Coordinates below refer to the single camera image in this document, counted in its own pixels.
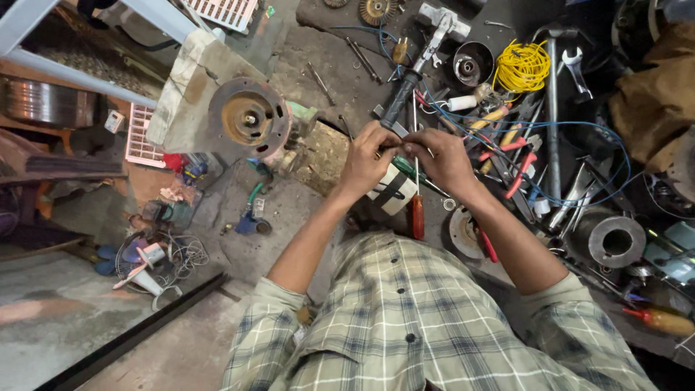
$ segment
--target wire brush wheel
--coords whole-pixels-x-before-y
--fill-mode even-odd
[[[395,15],[395,0],[361,0],[359,14],[372,26],[383,26]]]
[[[323,0],[330,8],[340,8],[347,4],[350,0]]]

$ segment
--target black rubber grip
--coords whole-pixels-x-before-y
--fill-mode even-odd
[[[422,79],[423,76],[420,72],[412,69],[405,71],[403,82],[401,82],[398,92],[395,94],[393,101],[391,101],[391,104],[386,109],[386,113],[384,113],[382,120],[379,122],[381,126],[393,130],[393,124],[398,119],[398,114],[400,114],[403,106],[412,99],[413,89]]]

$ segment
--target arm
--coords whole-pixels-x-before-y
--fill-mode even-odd
[[[267,389],[292,356],[296,312],[331,232],[352,204],[379,184],[395,156],[391,147],[377,157],[382,144],[398,145],[400,139],[377,121],[369,122],[351,144],[336,187],[256,286],[232,342],[223,390]]]
[[[321,208],[304,224],[272,265],[268,279],[285,289],[305,294],[328,239],[340,219],[361,196],[375,188],[389,169],[400,139],[392,132],[369,122],[347,152],[347,161],[338,184]],[[377,157],[380,146],[391,146]]]
[[[426,129],[403,141],[427,174],[471,211],[521,294],[540,292],[567,277],[562,263],[475,178],[459,137]]]
[[[655,389],[589,290],[475,178],[460,138],[426,129],[403,141],[406,152],[416,155],[427,174],[465,205],[487,233],[524,295],[532,342],[601,389]]]

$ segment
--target green hose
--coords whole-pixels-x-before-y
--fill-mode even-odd
[[[256,197],[256,193],[261,190],[261,187],[263,187],[263,182],[259,182],[256,185],[256,188],[251,192],[251,195],[249,195],[249,205],[252,205],[254,203],[254,198]]]

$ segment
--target hammer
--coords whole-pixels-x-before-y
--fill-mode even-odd
[[[563,27],[557,22],[545,25],[538,29],[533,35],[531,42],[534,42],[541,34],[547,32],[546,51],[550,57],[550,73],[548,75],[546,110],[548,113],[548,173],[550,180],[546,183],[550,184],[550,196],[555,199],[562,199],[560,189],[560,157],[558,151],[558,135],[557,135],[557,39],[558,38],[576,38],[579,30],[573,27]]]
[[[413,89],[423,79],[420,71],[425,63],[432,58],[432,55],[439,50],[439,46],[444,38],[448,35],[458,43],[464,43],[466,37],[471,32],[471,27],[461,22],[459,16],[454,11],[444,7],[435,8],[427,3],[423,3],[420,6],[416,20],[425,26],[436,26],[436,30],[415,61],[415,65],[405,71],[402,83],[382,117],[381,126],[390,130],[393,130],[393,124],[398,119],[398,114],[407,100],[413,95]]]

